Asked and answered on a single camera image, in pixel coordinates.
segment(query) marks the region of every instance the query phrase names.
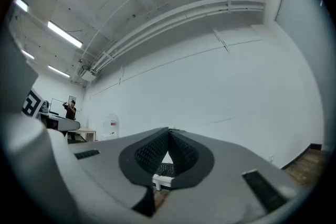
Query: wall outlet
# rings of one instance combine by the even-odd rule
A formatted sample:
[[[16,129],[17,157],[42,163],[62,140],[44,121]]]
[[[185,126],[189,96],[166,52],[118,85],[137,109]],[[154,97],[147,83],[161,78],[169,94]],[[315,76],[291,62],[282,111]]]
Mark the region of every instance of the wall outlet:
[[[270,155],[268,157],[268,160],[269,160],[270,163],[273,163],[273,161],[274,161],[274,155]]]

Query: ceiling light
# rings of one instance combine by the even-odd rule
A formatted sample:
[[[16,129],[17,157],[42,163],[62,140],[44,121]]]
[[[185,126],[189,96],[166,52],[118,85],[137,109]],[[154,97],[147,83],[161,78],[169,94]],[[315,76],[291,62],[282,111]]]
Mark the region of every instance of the ceiling light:
[[[52,31],[54,31],[57,34],[59,34],[62,38],[66,39],[70,43],[72,43],[75,46],[77,46],[78,48],[80,48],[82,46],[82,44],[83,44],[82,42],[80,42],[79,40],[75,39],[73,36],[69,35],[67,32],[65,32],[64,30],[62,30],[61,28],[59,28],[57,25],[55,25],[51,21],[48,22],[48,27]]]
[[[18,5],[25,12],[28,11],[28,5],[26,3],[24,3],[22,0],[14,0],[14,2],[15,2],[16,5]]]
[[[62,71],[59,71],[59,70],[57,70],[57,69],[54,68],[54,67],[51,67],[51,66],[48,66],[48,67],[49,67],[51,70],[56,71],[57,73],[60,73],[61,75],[65,76],[65,77],[67,77],[67,78],[70,78],[70,75],[63,73]]]
[[[21,50],[25,55],[27,55],[28,57],[31,57],[32,59],[34,59],[34,56],[29,54],[28,52]]]

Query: person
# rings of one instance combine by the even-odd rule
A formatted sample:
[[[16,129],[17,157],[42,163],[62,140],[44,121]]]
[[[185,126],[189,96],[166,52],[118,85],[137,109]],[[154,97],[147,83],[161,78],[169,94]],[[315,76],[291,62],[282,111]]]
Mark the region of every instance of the person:
[[[75,119],[75,115],[76,115],[75,104],[76,102],[74,100],[71,101],[71,104],[67,104],[67,103],[63,104],[64,109],[67,111],[67,114],[65,116],[67,119],[70,119],[70,120]]]
[[[74,100],[71,101],[71,104],[66,103],[66,102],[63,104],[64,109],[67,111],[67,114],[65,116],[67,119],[70,119],[70,120],[76,119],[75,118],[75,115],[76,115],[75,104],[76,102]],[[75,134],[74,133],[70,133],[70,134],[71,134],[71,139],[75,140]]]

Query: black slot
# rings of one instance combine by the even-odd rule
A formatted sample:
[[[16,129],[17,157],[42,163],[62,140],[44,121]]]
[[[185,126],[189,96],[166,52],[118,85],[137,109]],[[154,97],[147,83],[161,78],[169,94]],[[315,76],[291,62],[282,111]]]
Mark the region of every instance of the black slot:
[[[95,156],[98,155],[100,152],[98,150],[89,150],[89,151],[83,151],[83,152],[79,152],[79,153],[75,153],[75,157],[77,159],[84,159],[84,158],[88,158],[91,156]]]
[[[268,213],[287,202],[258,171],[246,172],[242,174],[242,177]]]

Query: desk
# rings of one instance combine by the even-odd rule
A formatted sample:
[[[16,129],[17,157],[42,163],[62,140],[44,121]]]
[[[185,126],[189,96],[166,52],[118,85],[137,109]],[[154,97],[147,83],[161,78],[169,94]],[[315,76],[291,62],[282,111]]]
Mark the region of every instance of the desk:
[[[96,131],[90,129],[90,128],[79,128],[78,130],[73,130],[71,132],[74,132],[74,133],[86,133],[87,134],[87,142],[89,141],[95,141],[96,140]],[[93,140],[89,140],[89,134],[92,134],[92,138]]]

